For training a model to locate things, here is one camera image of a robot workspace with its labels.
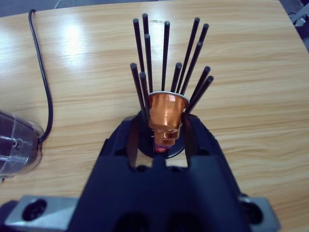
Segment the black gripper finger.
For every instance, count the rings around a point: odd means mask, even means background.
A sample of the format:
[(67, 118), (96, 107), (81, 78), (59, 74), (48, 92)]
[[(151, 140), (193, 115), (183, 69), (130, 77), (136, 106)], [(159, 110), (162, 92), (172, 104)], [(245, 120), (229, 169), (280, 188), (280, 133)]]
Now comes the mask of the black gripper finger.
[(130, 167), (135, 167), (139, 147), (138, 115), (126, 117), (106, 139), (102, 147), (103, 156), (124, 156)]
[(222, 150), (216, 138), (196, 115), (184, 114), (184, 146), (187, 164), (195, 156), (222, 156)]

